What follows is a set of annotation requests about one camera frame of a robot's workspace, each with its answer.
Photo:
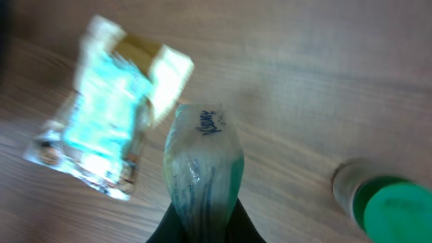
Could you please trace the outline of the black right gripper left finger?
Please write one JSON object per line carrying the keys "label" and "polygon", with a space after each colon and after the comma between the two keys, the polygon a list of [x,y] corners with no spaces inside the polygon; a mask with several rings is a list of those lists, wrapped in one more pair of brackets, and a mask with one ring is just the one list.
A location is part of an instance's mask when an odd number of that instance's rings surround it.
{"label": "black right gripper left finger", "polygon": [[175,207],[171,203],[160,224],[146,243],[184,243],[186,233]]}

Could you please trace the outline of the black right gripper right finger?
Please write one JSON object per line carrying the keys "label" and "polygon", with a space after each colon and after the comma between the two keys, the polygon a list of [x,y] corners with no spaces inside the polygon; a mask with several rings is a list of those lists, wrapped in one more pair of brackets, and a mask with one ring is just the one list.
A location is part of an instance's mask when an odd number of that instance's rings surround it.
{"label": "black right gripper right finger", "polygon": [[225,243],[266,243],[239,198],[225,229]]}

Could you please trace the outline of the green white Kleenex tissue pack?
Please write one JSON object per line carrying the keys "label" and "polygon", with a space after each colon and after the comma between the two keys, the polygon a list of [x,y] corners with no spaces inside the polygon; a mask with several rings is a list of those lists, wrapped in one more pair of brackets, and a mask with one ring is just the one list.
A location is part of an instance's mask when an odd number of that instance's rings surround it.
{"label": "green white Kleenex tissue pack", "polygon": [[163,176],[189,242],[224,242],[244,153],[222,105],[180,105],[169,131]]}

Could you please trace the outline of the green lid white jar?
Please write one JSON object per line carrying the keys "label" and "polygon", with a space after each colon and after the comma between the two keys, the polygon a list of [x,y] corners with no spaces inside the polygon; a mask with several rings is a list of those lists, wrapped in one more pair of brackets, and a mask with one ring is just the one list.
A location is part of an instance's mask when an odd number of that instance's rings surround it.
{"label": "green lid white jar", "polygon": [[431,189],[366,159],[334,172],[333,197],[376,243],[431,243]]}

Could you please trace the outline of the teal snack packet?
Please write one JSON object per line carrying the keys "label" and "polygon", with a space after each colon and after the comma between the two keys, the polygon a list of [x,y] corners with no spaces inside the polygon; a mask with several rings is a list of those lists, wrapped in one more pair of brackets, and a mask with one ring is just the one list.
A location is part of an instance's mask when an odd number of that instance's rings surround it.
{"label": "teal snack packet", "polygon": [[83,152],[80,161],[85,169],[118,179],[122,149],[132,139],[138,104],[152,89],[138,68],[120,56],[102,54],[90,60],[63,133],[67,146]]}

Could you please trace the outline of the brown snack packet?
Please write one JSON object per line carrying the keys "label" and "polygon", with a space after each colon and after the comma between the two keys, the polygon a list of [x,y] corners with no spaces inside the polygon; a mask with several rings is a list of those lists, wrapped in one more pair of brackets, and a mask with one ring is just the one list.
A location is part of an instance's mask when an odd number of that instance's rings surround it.
{"label": "brown snack packet", "polygon": [[171,47],[127,32],[96,15],[80,42],[74,88],[81,92],[92,67],[107,60],[115,69],[131,67],[152,85],[144,102],[142,126],[154,128],[167,116],[194,70],[191,58]]}

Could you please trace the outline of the white labelled snack packet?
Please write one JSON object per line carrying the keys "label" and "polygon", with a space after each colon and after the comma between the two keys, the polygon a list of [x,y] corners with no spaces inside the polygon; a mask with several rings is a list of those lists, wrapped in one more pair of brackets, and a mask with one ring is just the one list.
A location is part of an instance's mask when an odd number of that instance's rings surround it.
{"label": "white labelled snack packet", "polygon": [[49,120],[28,145],[23,158],[71,175],[118,200],[130,200],[136,164],[124,158],[127,140],[94,126],[67,127]]}

